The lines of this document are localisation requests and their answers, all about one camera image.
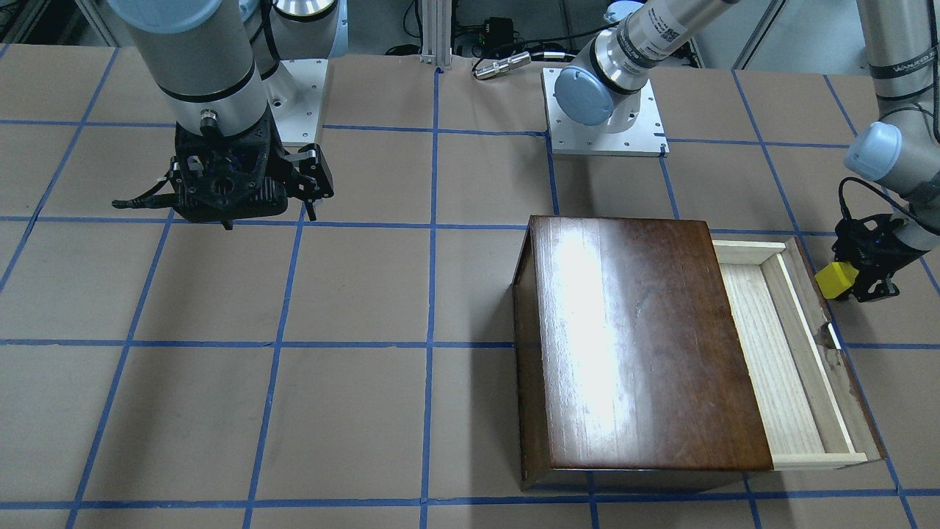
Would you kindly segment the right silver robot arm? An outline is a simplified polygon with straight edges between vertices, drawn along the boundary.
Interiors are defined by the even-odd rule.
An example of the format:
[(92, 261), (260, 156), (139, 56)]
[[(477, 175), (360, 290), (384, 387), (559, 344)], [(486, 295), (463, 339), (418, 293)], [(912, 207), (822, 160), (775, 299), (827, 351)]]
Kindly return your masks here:
[(317, 142), (328, 61), (348, 47), (344, 1), (112, 1), (176, 119), (164, 177), (117, 209), (192, 223), (285, 213), (335, 195)]

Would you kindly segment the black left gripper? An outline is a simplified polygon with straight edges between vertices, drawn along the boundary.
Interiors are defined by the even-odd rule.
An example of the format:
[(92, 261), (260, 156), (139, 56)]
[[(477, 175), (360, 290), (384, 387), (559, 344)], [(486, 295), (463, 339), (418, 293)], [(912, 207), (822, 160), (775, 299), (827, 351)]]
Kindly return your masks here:
[(896, 237), (895, 230), (902, 224), (902, 220), (890, 214), (870, 215), (862, 220), (843, 218), (837, 223), (834, 261), (857, 270), (852, 284), (835, 297), (837, 301), (855, 298), (858, 302), (874, 302), (900, 294), (894, 275), (919, 258), (918, 250)]

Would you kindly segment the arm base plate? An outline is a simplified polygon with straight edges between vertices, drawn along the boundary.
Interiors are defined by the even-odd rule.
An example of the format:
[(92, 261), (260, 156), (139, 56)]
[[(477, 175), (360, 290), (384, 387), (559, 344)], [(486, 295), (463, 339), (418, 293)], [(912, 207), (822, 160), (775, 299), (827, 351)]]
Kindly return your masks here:
[(654, 84), (628, 96), (608, 94), (602, 111), (568, 114), (560, 104), (557, 85), (566, 94), (585, 84), (574, 83), (574, 75), (560, 68), (545, 68), (543, 93), (545, 115), (553, 154), (660, 156), (669, 154), (667, 135), (654, 94)]
[(284, 145), (302, 147), (319, 142), (328, 70), (326, 58), (287, 60), (264, 81)]

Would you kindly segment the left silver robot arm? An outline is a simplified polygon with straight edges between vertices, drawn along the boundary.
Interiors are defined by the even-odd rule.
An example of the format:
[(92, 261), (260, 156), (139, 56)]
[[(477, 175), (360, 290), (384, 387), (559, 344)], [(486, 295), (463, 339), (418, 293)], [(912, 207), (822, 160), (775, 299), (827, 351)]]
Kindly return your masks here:
[[(639, 99), (651, 70), (731, 9), (729, 1), (648, 1), (601, 30), (554, 84), (560, 109), (604, 125)], [(938, 245), (938, 3), (859, 1), (878, 118), (844, 157), (850, 180), (892, 207), (857, 218), (839, 199), (834, 258), (816, 275), (827, 299), (897, 297), (894, 275)]]

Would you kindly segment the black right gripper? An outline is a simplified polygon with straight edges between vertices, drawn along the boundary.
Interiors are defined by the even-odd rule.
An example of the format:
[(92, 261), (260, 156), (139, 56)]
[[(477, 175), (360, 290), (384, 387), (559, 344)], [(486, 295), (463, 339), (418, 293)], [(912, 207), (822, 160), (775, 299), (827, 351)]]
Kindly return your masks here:
[(286, 211), (289, 196), (303, 202), (309, 221), (318, 220), (317, 204), (335, 195), (322, 148), (306, 144), (286, 157), (288, 163), (275, 135), (271, 121), (259, 121), (244, 134), (214, 144), (178, 125), (179, 169), (171, 178), (175, 212), (192, 223), (272, 217)]

